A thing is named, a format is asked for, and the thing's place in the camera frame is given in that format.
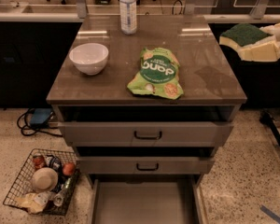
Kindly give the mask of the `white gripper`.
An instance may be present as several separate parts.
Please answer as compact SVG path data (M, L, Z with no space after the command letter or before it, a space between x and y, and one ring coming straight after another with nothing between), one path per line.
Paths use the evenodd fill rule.
M280 22L274 25L260 27L264 33L280 36ZM250 45L238 51L243 61L249 62L276 62L280 59L280 42L270 41L258 45Z

